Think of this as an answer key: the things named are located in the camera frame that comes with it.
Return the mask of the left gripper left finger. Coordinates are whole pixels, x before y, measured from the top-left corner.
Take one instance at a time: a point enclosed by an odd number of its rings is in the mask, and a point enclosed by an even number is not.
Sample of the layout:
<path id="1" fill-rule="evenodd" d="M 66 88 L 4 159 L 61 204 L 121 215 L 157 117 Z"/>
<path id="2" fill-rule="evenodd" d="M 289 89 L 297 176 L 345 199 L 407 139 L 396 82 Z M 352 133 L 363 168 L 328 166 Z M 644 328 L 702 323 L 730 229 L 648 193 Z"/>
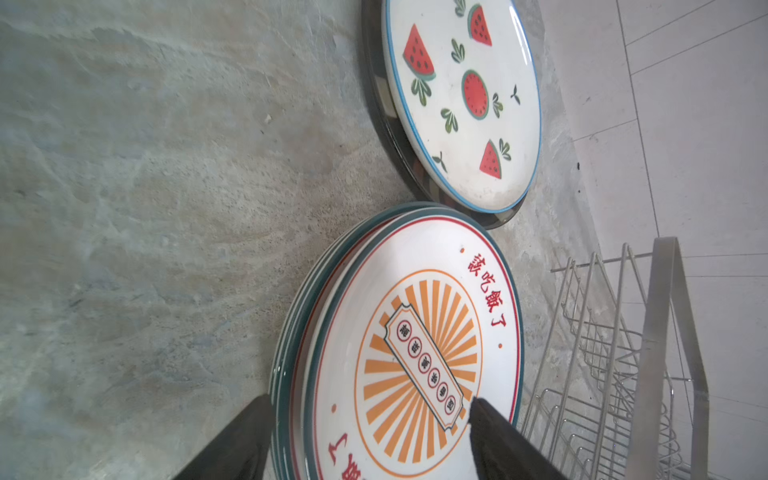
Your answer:
<path id="1" fill-rule="evenodd" d="M 262 479 L 273 431 L 274 410 L 270 396 L 260 395 L 206 445 L 175 479 Z"/>

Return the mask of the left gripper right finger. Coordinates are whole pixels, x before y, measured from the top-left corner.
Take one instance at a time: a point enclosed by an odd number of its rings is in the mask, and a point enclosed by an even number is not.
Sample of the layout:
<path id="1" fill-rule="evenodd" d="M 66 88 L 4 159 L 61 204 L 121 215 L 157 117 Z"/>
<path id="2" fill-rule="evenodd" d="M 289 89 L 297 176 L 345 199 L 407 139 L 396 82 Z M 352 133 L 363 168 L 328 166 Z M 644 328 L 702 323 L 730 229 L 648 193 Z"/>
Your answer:
<path id="1" fill-rule="evenodd" d="M 480 480 L 566 480 L 487 400 L 472 400 L 469 424 L 471 451 Z"/>

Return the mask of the orange sunburst plate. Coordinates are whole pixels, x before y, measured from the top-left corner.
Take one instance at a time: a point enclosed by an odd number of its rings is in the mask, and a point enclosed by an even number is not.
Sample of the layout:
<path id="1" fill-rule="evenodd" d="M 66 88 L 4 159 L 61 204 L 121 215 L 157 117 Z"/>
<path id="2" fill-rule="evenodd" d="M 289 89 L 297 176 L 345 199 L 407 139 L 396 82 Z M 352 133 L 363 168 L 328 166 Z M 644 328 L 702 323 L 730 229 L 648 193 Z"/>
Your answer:
<path id="1" fill-rule="evenodd" d="M 310 479 L 473 479 L 469 412 L 515 422 L 523 320 L 489 233 L 443 208 L 406 213 L 335 287 L 309 359 L 301 443 Z"/>

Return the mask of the dark rimmed cream plate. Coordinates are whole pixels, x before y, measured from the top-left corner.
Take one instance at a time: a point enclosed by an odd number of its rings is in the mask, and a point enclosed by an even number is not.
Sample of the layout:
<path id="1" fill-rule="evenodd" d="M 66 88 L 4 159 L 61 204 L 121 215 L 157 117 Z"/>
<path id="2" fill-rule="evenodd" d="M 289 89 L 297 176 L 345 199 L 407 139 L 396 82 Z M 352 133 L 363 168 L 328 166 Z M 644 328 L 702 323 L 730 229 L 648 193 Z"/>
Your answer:
<path id="1" fill-rule="evenodd" d="M 453 200 L 424 169 L 394 109 L 386 76 L 380 0 L 363 1 L 360 13 L 359 69 L 370 119 L 391 162 L 419 201 L 439 203 L 470 216 L 486 229 L 499 228 L 522 208 L 519 202 L 501 213 L 481 213 Z"/>

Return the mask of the white watermelon pattern plate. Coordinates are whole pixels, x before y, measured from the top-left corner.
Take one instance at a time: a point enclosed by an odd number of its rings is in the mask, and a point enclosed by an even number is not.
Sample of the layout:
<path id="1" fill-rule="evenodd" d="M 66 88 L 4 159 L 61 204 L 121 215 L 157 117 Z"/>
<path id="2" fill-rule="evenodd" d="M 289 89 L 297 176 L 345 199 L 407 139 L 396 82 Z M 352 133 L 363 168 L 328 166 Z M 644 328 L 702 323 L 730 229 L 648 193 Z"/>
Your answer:
<path id="1" fill-rule="evenodd" d="M 398 117 L 429 176 L 462 206 L 501 214 L 538 166 L 535 63 L 511 1 L 385 1 L 386 75 Z"/>

